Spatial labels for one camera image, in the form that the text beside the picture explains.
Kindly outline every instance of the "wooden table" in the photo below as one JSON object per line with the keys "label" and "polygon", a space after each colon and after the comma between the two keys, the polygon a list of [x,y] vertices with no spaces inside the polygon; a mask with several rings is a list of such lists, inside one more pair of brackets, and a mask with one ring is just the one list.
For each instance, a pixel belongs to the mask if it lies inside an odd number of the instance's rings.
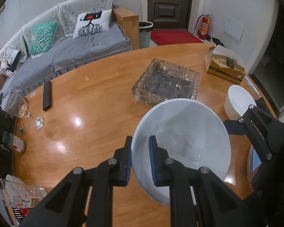
{"label": "wooden table", "polygon": [[[205,72],[204,58],[211,44],[178,44],[132,51],[90,63],[52,81],[52,108],[42,110],[43,87],[27,96],[34,117],[45,125],[34,130],[33,119],[19,120],[27,144],[15,156],[16,176],[28,185],[51,190],[74,167],[89,169],[124,146],[148,110],[135,102],[131,88],[153,58],[194,69],[201,74],[197,101],[227,119],[224,101],[231,82]],[[255,94],[245,82],[254,98]],[[230,136],[231,163],[225,183],[240,197],[251,193],[247,182],[246,136]],[[169,208],[153,201],[131,174],[129,186],[114,189],[114,226],[169,226]]]}

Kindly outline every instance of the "fire extinguisher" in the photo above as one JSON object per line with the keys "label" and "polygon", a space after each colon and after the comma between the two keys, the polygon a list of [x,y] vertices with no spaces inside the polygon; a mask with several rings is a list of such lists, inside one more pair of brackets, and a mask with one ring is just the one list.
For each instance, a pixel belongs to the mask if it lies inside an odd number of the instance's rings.
{"label": "fire extinguisher", "polygon": [[195,30],[196,30],[196,27],[197,27],[197,24],[199,22],[199,19],[202,18],[202,22],[201,22],[201,26],[200,26],[200,30],[199,30],[199,39],[201,40],[205,40],[206,39],[206,36],[207,36],[207,31],[208,31],[208,27],[209,27],[209,24],[211,23],[211,19],[212,19],[212,14],[202,14],[198,20],[197,20],[197,23],[196,23],[196,26],[195,26],[195,29],[193,31],[193,34],[195,34]]}

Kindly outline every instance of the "black and white pillow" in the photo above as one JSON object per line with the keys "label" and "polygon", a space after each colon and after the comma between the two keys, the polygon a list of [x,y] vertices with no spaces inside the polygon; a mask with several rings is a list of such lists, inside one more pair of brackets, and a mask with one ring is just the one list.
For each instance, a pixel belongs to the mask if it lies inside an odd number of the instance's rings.
{"label": "black and white pillow", "polygon": [[109,30],[111,9],[78,15],[73,39]]}
{"label": "black and white pillow", "polygon": [[5,47],[0,66],[0,73],[8,77],[15,74],[15,70],[20,60],[21,51]]}

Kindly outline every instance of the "trash can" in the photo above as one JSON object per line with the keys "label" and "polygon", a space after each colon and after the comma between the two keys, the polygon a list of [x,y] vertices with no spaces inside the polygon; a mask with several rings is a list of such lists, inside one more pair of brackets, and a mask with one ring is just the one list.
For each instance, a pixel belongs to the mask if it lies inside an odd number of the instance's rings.
{"label": "trash can", "polygon": [[149,21],[139,21],[140,49],[148,48],[151,43],[151,31],[154,24]]}

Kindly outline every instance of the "sofa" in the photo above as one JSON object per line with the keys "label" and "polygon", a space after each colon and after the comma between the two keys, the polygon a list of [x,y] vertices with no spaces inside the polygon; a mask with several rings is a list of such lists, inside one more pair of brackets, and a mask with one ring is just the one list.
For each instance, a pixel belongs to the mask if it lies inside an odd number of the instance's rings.
{"label": "sofa", "polygon": [[[114,9],[108,31],[73,39],[76,17],[81,13],[112,8],[113,0],[68,0],[27,23],[5,47],[21,51],[15,74],[8,77],[1,90],[2,109],[7,109],[12,93],[25,96],[68,71],[93,61],[138,49],[138,16],[125,9]],[[39,55],[29,55],[32,29],[37,23],[58,22],[52,47]]]}

